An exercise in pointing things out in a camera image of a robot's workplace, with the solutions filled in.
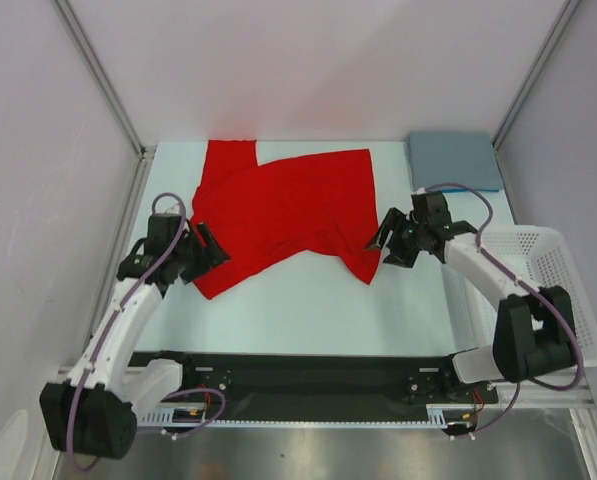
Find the red t shirt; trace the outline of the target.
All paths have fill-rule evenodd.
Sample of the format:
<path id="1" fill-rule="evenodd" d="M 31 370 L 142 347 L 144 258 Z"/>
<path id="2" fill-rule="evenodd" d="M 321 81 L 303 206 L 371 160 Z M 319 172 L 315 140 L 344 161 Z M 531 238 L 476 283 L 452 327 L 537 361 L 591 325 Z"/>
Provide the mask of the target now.
<path id="1" fill-rule="evenodd" d="M 378 269 L 366 247 L 378 229 L 367 149 L 261 164 L 254 140 L 211 140 L 192 210 L 230 257 L 196 280 L 207 299 L 303 251 L 339 258 L 365 284 Z"/>

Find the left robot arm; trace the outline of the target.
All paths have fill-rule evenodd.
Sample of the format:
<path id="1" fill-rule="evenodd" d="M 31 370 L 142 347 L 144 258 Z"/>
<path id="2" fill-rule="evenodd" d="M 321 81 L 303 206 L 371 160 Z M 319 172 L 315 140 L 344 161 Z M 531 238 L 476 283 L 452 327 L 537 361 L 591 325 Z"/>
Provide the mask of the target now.
<path id="1" fill-rule="evenodd" d="M 185 400 L 199 387 L 188 355 L 160 352 L 131 380 L 125 371 L 142 332 L 176 281 L 189 284 L 229 261 L 204 223 L 153 214 L 147 234 L 120 262 L 112 298 L 89 344 L 65 380 L 39 397 L 54 450 L 121 459 L 138 424 L 169 395 Z"/>

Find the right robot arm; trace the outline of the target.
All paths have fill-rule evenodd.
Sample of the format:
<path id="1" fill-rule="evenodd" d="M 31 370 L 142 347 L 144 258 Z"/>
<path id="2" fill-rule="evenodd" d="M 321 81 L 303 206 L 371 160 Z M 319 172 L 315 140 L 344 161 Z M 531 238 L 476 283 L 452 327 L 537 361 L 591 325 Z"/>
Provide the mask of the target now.
<path id="1" fill-rule="evenodd" d="M 453 367 L 439 376 L 447 399 L 462 401 L 485 380 L 530 381 L 554 391 L 580 383 L 584 362 L 568 292 L 521 278 L 485 248 L 482 232 L 470 223 L 391 208 L 365 248 L 386 248 L 384 262 L 403 268 L 427 252 L 461 274 L 495 309 L 492 343 L 454 354 Z"/>

